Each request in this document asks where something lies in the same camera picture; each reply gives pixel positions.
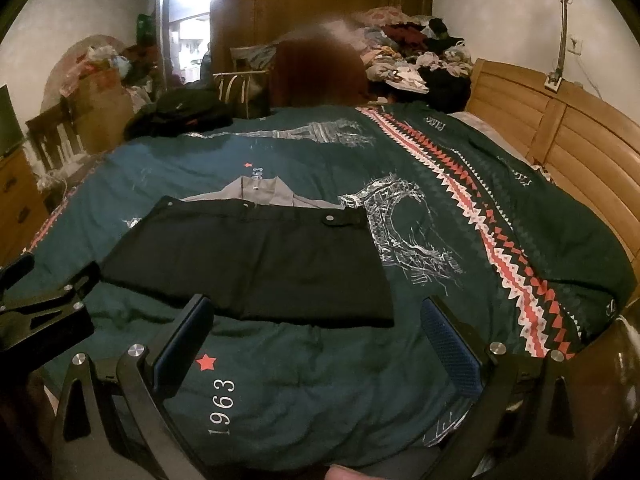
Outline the person's thumb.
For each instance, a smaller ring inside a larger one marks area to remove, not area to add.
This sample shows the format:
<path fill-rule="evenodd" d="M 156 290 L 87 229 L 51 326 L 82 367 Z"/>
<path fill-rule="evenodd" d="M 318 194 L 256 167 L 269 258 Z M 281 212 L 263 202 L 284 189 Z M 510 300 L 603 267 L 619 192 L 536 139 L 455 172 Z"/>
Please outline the person's thumb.
<path fill-rule="evenodd" d="M 331 465 L 324 480 L 371 480 L 371 477 L 342 465 Z"/>

